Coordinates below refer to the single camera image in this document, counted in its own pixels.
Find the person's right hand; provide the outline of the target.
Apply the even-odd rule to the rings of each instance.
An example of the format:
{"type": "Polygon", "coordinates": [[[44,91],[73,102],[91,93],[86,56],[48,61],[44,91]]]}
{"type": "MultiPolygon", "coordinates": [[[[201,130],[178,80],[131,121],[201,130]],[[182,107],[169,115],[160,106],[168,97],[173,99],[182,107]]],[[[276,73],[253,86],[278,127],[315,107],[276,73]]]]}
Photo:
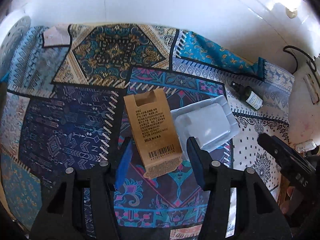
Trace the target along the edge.
{"type": "Polygon", "coordinates": [[[297,207],[301,204],[304,195],[294,186],[289,186],[287,189],[288,199],[280,205],[282,214],[292,215],[297,207]]]}

